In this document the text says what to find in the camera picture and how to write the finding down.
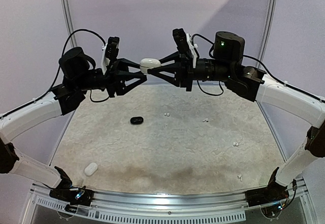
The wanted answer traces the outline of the black oval charging case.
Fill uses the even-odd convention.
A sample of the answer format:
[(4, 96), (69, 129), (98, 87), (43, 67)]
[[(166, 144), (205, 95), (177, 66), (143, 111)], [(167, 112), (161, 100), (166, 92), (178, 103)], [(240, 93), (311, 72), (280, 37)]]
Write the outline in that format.
[(131, 123), (132, 125), (140, 125), (140, 124), (142, 124), (143, 122), (144, 122), (144, 118), (141, 117), (141, 116), (132, 117), (132, 118), (130, 119), (130, 123)]

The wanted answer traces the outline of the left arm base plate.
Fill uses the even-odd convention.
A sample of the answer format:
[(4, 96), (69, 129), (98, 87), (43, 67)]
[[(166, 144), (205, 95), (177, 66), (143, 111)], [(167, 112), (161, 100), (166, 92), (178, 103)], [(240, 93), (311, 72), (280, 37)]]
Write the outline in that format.
[(83, 187), (75, 187), (66, 189), (52, 189), (49, 194), (50, 197), (61, 201), (69, 202), (70, 205), (90, 206), (94, 197), (94, 191)]

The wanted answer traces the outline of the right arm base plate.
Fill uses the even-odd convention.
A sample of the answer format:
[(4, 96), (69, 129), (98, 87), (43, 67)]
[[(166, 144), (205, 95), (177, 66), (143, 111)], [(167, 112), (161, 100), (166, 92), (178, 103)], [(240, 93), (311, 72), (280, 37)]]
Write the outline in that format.
[(286, 188), (284, 190), (278, 190), (268, 189), (267, 187), (247, 190), (244, 194), (249, 207), (280, 201), (289, 196)]

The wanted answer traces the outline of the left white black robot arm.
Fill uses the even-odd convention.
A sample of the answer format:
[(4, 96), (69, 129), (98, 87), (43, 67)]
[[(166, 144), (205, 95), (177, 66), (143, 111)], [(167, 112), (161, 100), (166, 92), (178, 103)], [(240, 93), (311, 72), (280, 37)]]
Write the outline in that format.
[(141, 72), (130, 72), (129, 68), (139, 65), (125, 58), (114, 58), (104, 71), (96, 68), (95, 61), (81, 47), (67, 51), (59, 59), (59, 67), (63, 72), (62, 84), (50, 89), (41, 99), (1, 116), (1, 174), (17, 174), (40, 182), (70, 201), (76, 193), (64, 170), (25, 155), (14, 147), (13, 139), (49, 119), (76, 110), (88, 90), (105, 90), (113, 98), (125, 95), (147, 77)]

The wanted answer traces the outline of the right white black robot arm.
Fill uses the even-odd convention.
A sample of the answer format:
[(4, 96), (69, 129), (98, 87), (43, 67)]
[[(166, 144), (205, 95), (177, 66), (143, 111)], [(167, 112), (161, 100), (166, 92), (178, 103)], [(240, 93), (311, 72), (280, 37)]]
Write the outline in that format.
[(307, 166), (324, 157), (324, 99), (277, 79), (266, 67), (242, 65), (245, 41), (234, 33), (218, 31), (209, 58), (199, 57), (193, 35), (183, 29), (173, 30), (173, 38), (177, 52), (162, 59), (142, 59), (142, 73), (187, 91), (193, 81), (223, 82), (246, 100), (275, 106), (310, 124), (304, 143), (272, 173), (263, 189), (266, 201), (274, 201)]

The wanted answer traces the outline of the small white case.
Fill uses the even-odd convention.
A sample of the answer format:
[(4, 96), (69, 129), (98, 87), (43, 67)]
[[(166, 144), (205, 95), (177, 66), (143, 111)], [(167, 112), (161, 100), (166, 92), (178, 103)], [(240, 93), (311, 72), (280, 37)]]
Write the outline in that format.
[(161, 62), (155, 58), (143, 58), (139, 66), (143, 74), (148, 74), (148, 70), (161, 67)]

